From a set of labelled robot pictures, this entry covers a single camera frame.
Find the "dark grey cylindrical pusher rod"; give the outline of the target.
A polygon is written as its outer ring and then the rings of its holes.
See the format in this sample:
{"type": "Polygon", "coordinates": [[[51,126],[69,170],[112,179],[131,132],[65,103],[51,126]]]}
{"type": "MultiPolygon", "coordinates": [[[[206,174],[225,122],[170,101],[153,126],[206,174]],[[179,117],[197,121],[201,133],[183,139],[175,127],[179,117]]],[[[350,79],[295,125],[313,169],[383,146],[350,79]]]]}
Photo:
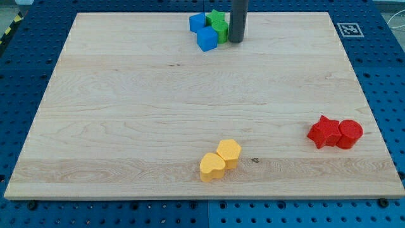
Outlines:
{"type": "Polygon", "coordinates": [[[244,39],[249,0],[233,0],[230,9],[228,40],[240,43],[244,39]]]}

